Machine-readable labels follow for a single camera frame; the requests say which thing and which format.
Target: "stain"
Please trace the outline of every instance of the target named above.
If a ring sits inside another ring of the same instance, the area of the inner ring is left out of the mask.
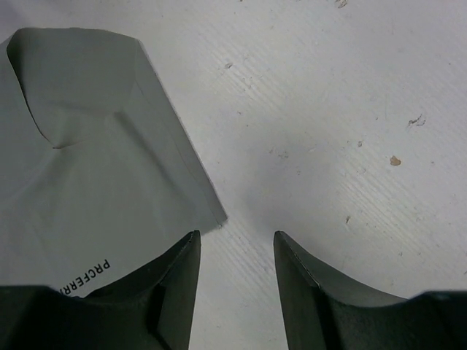
[[[387,120],[387,93],[385,96],[385,120]]]
[[[402,164],[401,160],[398,159],[395,155],[391,157],[391,159],[389,159],[390,163],[392,166],[400,166],[400,164]]]
[[[346,263],[349,259],[350,259],[350,258],[349,258],[348,255],[345,255],[345,256],[344,256],[344,259],[342,259],[341,267],[340,267],[340,269],[339,269],[340,271],[344,270],[344,268],[345,268],[345,263]]]
[[[289,158],[289,154],[287,153],[287,151],[284,151],[282,153],[279,153],[277,157],[279,157],[280,159],[287,159]]]
[[[338,5],[338,9],[341,9],[342,7],[344,7],[345,5],[347,5],[347,0],[336,0],[336,2],[339,3]]]
[[[423,114],[421,114],[417,119],[409,120],[409,124],[407,124],[407,128],[410,126],[424,126],[426,123],[426,119],[422,119]]]

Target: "white surface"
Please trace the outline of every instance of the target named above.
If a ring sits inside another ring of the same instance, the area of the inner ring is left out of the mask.
[[[278,229],[386,292],[467,287],[467,3],[338,5],[0,0],[0,40],[143,41],[230,216],[203,237],[192,349],[286,349]]]

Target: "gray plastic bag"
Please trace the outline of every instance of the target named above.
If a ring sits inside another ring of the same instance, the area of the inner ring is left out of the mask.
[[[0,284],[87,295],[225,212],[141,44],[100,30],[0,45]]]

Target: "scratched surface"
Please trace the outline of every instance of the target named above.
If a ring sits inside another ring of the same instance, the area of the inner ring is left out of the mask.
[[[19,26],[143,41],[230,216],[192,349],[286,349],[275,230],[386,292],[467,288],[464,1],[0,0]]]

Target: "black lettering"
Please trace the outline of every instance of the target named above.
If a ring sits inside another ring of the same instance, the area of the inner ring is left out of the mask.
[[[82,281],[82,278],[81,277],[78,277],[77,279],[75,279],[75,281],[78,283],[78,287],[81,287],[84,285],[85,282]]]

